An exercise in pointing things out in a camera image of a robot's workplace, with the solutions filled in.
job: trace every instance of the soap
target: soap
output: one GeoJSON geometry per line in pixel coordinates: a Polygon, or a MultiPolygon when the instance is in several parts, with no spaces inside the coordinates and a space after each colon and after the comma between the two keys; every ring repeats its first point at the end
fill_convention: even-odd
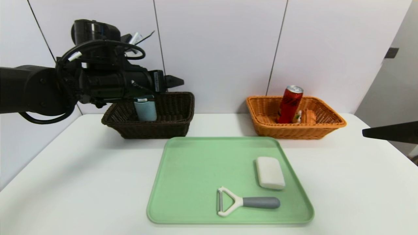
{"type": "Polygon", "coordinates": [[[258,157],[257,165],[258,182],[267,189],[283,189],[285,179],[279,160],[273,157],[258,157]]]}

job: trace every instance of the black cable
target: black cable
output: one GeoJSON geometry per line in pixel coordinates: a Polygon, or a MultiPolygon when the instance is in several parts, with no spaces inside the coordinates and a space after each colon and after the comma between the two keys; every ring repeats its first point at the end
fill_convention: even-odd
{"type": "Polygon", "coordinates": [[[144,41],[145,39],[147,39],[147,38],[151,37],[151,35],[152,35],[154,32],[155,32],[155,30],[154,30],[154,31],[152,31],[152,33],[151,33],[150,35],[148,35],[148,36],[144,37],[141,41],[139,41],[139,42],[135,43],[135,45],[138,45],[138,44],[140,44],[142,41],[144,41]]]}
{"type": "Polygon", "coordinates": [[[20,112],[19,114],[25,118],[26,120],[28,120],[31,123],[35,123],[35,124],[52,124],[52,123],[57,123],[60,122],[66,118],[68,118],[74,111],[74,107],[72,106],[72,108],[70,108],[69,111],[67,111],[66,113],[64,113],[62,116],[59,116],[57,118],[54,119],[49,119],[49,120],[39,120],[39,119],[35,119],[33,117],[31,117],[28,113],[26,112],[20,112]]]}
{"type": "MultiPolygon", "coordinates": [[[[144,37],[141,41],[139,41],[139,42],[137,42],[137,43],[135,43],[135,45],[138,45],[139,43],[141,43],[142,41],[144,41],[145,39],[147,39],[147,38],[149,38],[149,37],[151,37],[152,36],[152,34],[155,32],[155,30],[154,31],[152,31],[152,33],[150,34],[150,35],[148,35],[148,36],[146,36],[146,37],[144,37]]],[[[128,59],[128,60],[137,60],[137,59],[142,59],[142,58],[140,58],[140,56],[135,56],[135,57],[131,57],[131,56],[127,56],[127,57],[125,57],[126,59],[128,59]]]]}
{"type": "Polygon", "coordinates": [[[132,48],[135,49],[137,51],[140,51],[142,53],[141,56],[137,56],[134,57],[135,59],[143,59],[145,58],[145,51],[138,47],[137,45],[132,45],[129,43],[124,43],[124,42],[120,42],[120,41],[112,41],[112,40],[91,40],[91,41],[87,41],[84,43],[80,43],[78,45],[76,45],[75,47],[71,48],[70,50],[68,50],[61,58],[59,61],[56,62],[55,65],[55,71],[56,71],[56,75],[58,78],[58,82],[60,83],[60,87],[62,87],[64,89],[64,92],[67,95],[67,98],[69,100],[69,108],[68,110],[62,115],[59,116],[57,118],[54,119],[50,119],[50,120],[39,120],[39,119],[35,119],[33,117],[31,117],[28,113],[26,112],[20,112],[19,114],[25,118],[26,120],[28,120],[31,123],[35,123],[35,124],[52,124],[52,123],[57,123],[60,122],[64,119],[66,119],[67,117],[69,117],[73,111],[74,111],[74,107],[77,103],[77,101],[74,99],[74,96],[72,94],[72,91],[70,90],[70,88],[67,86],[66,81],[64,80],[64,78],[62,77],[62,68],[64,67],[64,65],[68,62],[68,58],[71,57],[74,53],[76,52],[81,52],[81,54],[89,52],[91,50],[95,50],[98,47],[101,46],[123,46],[123,47],[128,47],[128,48],[132,48]]]}

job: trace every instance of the brown wicker basket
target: brown wicker basket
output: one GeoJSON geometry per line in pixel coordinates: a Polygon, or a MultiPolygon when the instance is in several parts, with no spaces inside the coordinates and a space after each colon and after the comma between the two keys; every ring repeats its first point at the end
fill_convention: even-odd
{"type": "Polygon", "coordinates": [[[275,119],[283,96],[251,96],[247,98],[255,131],[260,136],[276,139],[317,140],[347,125],[345,120],[324,101],[315,97],[303,97],[299,110],[313,110],[316,124],[277,124],[275,119]]]}
{"type": "Polygon", "coordinates": [[[125,139],[170,139],[186,136],[194,115],[194,95],[167,92],[155,96],[157,120],[138,121],[133,102],[112,104],[102,123],[117,130],[125,139]]]}

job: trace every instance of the gray wall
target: gray wall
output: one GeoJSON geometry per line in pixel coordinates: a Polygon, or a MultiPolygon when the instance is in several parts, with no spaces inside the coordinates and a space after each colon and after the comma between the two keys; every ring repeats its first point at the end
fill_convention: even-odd
{"type": "MultiPolygon", "coordinates": [[[[392,43],[394,59],[385,59],[355,115],[370,127],[418,120],[418,1],[413,1],[392,43]]],[[[416,145],[391,142],[408,155],[416,145]]]]}
{"type": "MultiPolygon", "coordinates": [[[[1,0],[0,23],[0,66],[55,66],[27,1],[1,0]]],[[[51,119],[31,115],[38,119],[51,119]]],[[[0,190],[79,116],[81,113],[76,108],[64,121],[38,125],[26,121],[17,113],[2,114],[0,190]]]]}

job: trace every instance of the white table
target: white table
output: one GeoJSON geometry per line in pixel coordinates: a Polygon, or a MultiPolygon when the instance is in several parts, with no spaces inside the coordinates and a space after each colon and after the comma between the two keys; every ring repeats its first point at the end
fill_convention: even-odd
{"type": "MultiPolygon", "coordinates": [[[[418,167],[342,116],[347,127],[322,140],[279,140],[315,208],[306,225],[153,224],[146,207],[167,140],[124,140],[84,115],[0,192],[0,234],[418,234],[418,167]]],[[[188,133],[243,135],[255,135],[246,114],[195,115],[188,133]]]]}

